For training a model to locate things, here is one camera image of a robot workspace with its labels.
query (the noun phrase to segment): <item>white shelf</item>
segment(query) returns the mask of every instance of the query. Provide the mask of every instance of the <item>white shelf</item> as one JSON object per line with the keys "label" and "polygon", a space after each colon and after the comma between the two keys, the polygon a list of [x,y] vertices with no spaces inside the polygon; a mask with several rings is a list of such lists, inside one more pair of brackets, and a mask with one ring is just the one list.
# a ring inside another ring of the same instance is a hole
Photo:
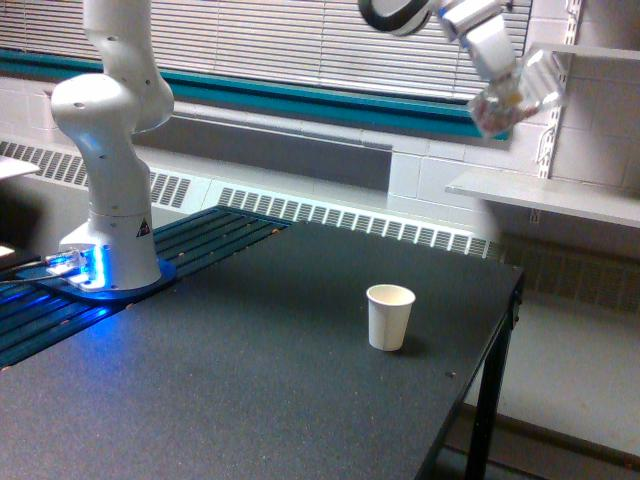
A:
{"label": "white shelf", "polygon": [[541,48],[552,52],[567,53],[587,58],[603,58],[609,60],[627,60],[640,62],[640,51],[620,50],[617,48],[587,47],[584,45],[563,45],[560,43],[534,43],[532,48]]}
{"label": "white shelf", "polygon": [[640,194],[499,170],[467,171],[449,193],[640,228]]}
{"label": "white shelf", "polygon": [[40,169],[37,166],[29,162],[0,155],[0,180],[35,173],[38,170]]}

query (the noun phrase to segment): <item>window sill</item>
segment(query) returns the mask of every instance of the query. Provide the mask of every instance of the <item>window sill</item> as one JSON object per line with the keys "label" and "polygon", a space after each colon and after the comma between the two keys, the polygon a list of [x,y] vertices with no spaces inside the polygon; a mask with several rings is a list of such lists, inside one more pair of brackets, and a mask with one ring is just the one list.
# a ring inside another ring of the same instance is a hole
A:
{"label": "window sill", "polygon": [[[90,60],[0,49],[0,73],[34,79],[64,80],[101,72]],[[177,98],[235,108],[304,115],[319,121],[355,123],[375,129],[481,137],[464,105],[340,92],[200,73],[162,70]],[[496,137],[506,140],[507,134]]]}

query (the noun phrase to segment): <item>window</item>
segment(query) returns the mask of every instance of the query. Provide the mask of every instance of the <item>window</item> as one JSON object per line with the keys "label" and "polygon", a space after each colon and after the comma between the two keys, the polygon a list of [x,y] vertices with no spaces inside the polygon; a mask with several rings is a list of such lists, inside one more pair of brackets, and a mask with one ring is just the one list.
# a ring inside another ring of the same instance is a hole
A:
{"label": "window", "polygon": [[[505,13],[518,55],[532,0]],[[481,88],[468,55],[435,20],[418,35],[371,29],[357,0],[154,0],[160,67],[215,75],[465,100]],[[82,0],[4,0],[0,48],[98,58],[82,31]]]}

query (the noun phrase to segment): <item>paper cup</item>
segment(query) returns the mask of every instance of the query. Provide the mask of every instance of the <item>paper cup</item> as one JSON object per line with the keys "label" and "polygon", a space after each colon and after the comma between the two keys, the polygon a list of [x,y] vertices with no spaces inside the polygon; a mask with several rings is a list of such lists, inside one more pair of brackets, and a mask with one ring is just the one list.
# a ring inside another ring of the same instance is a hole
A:
{"label": "paper cup", "polygon": [[398,285],[374,285],[367,290],[369,299],[369,344],[379,350],[402,347],[415,294]]}

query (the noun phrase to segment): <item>white robotic arm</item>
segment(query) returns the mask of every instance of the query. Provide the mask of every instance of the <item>white robotic arm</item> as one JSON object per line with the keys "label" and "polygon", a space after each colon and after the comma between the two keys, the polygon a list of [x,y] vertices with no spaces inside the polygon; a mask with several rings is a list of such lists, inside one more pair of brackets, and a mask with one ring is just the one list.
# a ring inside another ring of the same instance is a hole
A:
{"label": "white robotic arm", "polygon": [[91,252],[88,268],[67,279],[85,291],[132,290],[160,278],[149,168],[131,141],[173,111],[153,58],[150,14],[150,0],[84,0],[85,32],[104,73],[62,82],[51,97],[54,119],[78,146],[89,177],[89,219],[60,244]]}
{"label": "white robotic arm", "polygon": [[[78,146],[89,177],[89,219],[61,242],[62,250],[89,252],[81,273],[67,277],[88,292],[135,290],[161,278],[149,168],[131,141],[133,133],[161,125],[173,110],[173,95],[153,58],[150,2],[84,0],[84,29],[102,56],[104,73],[62,82],[51,99],[53,116]],[[469,50],[479,74],[490,81],[471,102],[485,134],[535,113],[522,108],[524,76],[497,0],[359,0],[359,6],[369,24],[395,35],[415,33],[432,13],[438,16],[449,39]]]}
{"label": "white robotic arm", "polygon": [[491,137],[562,102],[562,68],[549,52],[516,60],[497,0],[359,0],[363,18],[377,30],[418,32],[432,14],[449,41],[458,40],[489,87],[469,102],[480,131]]}

